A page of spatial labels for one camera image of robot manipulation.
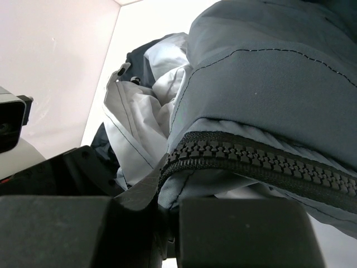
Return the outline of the dark navy jacket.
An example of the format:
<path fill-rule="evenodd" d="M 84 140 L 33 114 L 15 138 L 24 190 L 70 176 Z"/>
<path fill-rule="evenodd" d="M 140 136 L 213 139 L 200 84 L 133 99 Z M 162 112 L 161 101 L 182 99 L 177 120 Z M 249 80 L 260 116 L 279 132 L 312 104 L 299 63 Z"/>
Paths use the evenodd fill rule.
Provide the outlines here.
<path fill-rule="evenodd" d="M 160 169 L 158 204 L 299 202 L 356 237 L 356 2 L 219 1 L 112 74 L 92 146 L 122 190 Z"/>

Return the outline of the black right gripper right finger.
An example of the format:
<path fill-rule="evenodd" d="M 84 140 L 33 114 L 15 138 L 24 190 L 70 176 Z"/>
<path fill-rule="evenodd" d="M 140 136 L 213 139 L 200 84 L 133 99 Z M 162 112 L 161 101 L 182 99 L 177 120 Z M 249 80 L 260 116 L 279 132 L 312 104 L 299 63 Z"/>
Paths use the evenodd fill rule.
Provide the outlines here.
<path fill-rule="evenodd" d="M 305 210 L 286 199 L 180 203 L 179 267 L 325 267 Z"/>

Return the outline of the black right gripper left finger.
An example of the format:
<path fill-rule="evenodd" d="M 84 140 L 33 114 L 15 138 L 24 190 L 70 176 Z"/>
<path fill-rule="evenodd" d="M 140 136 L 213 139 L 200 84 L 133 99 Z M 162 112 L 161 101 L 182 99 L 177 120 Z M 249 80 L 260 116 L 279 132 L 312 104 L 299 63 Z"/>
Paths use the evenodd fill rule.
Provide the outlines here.
<path fill-rule="evenodd" d="M 116 197 L 1 196 L 2 267 L 161 267 L 156 166 Z"/>

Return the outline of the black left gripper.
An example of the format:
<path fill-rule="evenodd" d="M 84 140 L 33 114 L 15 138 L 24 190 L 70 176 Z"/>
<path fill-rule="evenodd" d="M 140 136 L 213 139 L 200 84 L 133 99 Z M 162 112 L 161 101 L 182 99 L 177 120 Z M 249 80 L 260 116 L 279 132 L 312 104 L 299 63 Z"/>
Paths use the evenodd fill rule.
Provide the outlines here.
<path fill-rule="evenodd" d="M 4 195 L 116 197 L 123 189 L 89 146 L 72 149 L 1 180 Z"/>

